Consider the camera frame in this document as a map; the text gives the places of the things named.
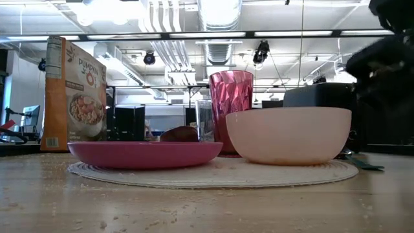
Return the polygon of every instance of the fluorescent light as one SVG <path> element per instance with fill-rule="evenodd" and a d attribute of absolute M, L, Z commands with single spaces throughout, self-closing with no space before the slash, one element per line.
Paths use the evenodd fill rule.
<path fill-rule="evenodd" d="M 255 88 L 273 88 L 273 85 L 254 85 Z"/>
<path fill-rule="evenodd" d="M 117 88 L 117 89 L 119 89 L 119 90 L 128 90 L 128 89 L 142 89 L 142 88 L 144 88 L 144 87 L 142 87 L 142 86 L 121 86 L 121 87 L 115 87 L 115 88 Z"/>
<path fill-rule="evenodd" d="M 183 85 L 167 85 L 167 86 L 158 86 L 158 85 L 153 85 L 153 86 L 149 86 L 148 88 L 153 88 L 153 89 L 187 89 L 187 86 L 183 86 Z"/>
<path fill-rule="evenodd" d="M 122 35 L 122 34 L 113 34 L 113 35 L 95 35 L 87 36 L 88 39 L 159 39 L 161 38 L 160 34 L 137 34 L 137 35 Z"/>
<path fill-rule="evenodd" d="M 196 45 L 240 45 L 243 41 L 196 41 Z"/>
<path fill-rule="evenodd" d="M 9 36 L 12 41 L 47 41 L 48 36 Z"/>
<path fill-rule="evenodd" d="M 62 37 L 70 41 L 79 40 L 79 36 L 62 36 Z"/>
<path fill-rule="evenodd" d="M 246 32 L 193 32 L 193 33 L 172 33 L 171 38 L 242 38 Z"/>
<path fill-rule="evenodd" d="M 79 36 L 60 36 L 70 41 L 79 40 Z M 48 36 L 9 36 L 7 39 L 11 41 L 44 41 L 46 42 Z"/>
<path fill-rule="evenodd" d="M 341 36 L 381 36 L 381 35 L 393 35 L 388 30 L 344 30 Z"/>
<path fill-rule="evenodd" d="M 146 106 L 149 106 L 149 105 L 152 105 L 152 106 L 167 106 L 167 105 L 188 106 L 188 104 L 157 104 L 157 103 L 148 103 L 148 104 L 144 104 L 144 103 L 141 103 L 141 104 L 117 104 L 116 106 L 117 107 L 120 107 L 120 106 L 127 107 L 127 106 L 143 106 L 143 105 L 146 105 Z"/>
<path fill-rule="evenodd" d="M 284 31 L 284 32 L 255 32 L 254 36 L 330 36 L 332 31 Z"/>

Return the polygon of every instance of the pink textured glass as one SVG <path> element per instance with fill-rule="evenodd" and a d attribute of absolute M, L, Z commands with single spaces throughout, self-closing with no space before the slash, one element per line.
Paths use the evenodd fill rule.
<path fill-rule="evenodd" d="M 210 75 L 214 140 L 222 142 L 222 154 L 237 155 L 227 133 L 226 115 L 252 108 L 253 74 L 246 71 L 221 71 Z"/>

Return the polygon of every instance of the wooden table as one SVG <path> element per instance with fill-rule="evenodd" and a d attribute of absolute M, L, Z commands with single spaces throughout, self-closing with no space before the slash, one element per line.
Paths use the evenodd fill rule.
<path fill-rule="evenodd" d="M 85 179 L 69 154 L 0 159 L 0 232 L 414 232 L 414 157 L 332 184 L 168 190 Z"/>

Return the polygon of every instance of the white bowl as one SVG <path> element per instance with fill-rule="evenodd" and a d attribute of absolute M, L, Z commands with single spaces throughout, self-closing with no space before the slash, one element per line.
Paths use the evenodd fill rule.
<path fill-rule="evenodd" d="M 351 111 L 333 107 L 282 107 L 232 113 L 227 131 L 247 160 L 273 165 L 313 165 L 341 152 Z"/>
<path fill-rule="evenodd" d="M 85 124 L 83 122 L 79 122 L 78 120 L 76 120 L 71 113 L 71 103 L 73 101 L 73 99 L 77 98 L 78 96 L 83 95 L 83 96 L 89 96 L 87 94 L 75 94 L 72 96 L 72 98 L 69 100 L 68 103 L 68 114 L 69 116 L 71 116 L 71 119 L 73 121 L 73 124 L 76 126 L 76 128 L 81 132 L 82 135 L 85 135 L 87 137 L 95 137 L 97 136 L 97 134 L 99 134 L 102 130 L 102 118 L 99 120 L 98 123 L 96 124 Z M 96 98 L 91 97 L 94 101 L 96 101 L 97 103 L 101 104 L 99 100 L 97 100 Z"/>

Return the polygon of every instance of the security camera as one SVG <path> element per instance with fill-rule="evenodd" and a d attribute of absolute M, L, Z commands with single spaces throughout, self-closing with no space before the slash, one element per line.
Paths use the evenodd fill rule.
<path fill-rule="evenodd" d="M 260 41 L 259 47 L 254 52 L 253 62 L 255 65 L 262 64 L 266 58 L 267 53 L 270 51 L 267 41 Z"/>
<path fill-rule="evenodd" d="M 153 51 L 147 51 L 147 54 L 144 57 L 144 63 L 146 65 L 154 65 L 155 63 L 155 57 Z"/>
<path fill-rule="evenodd" d="M 46 58 L 42 58 L 41 62 L 39 62 L 38 69 L 40 71 L 46 71 Z"/>

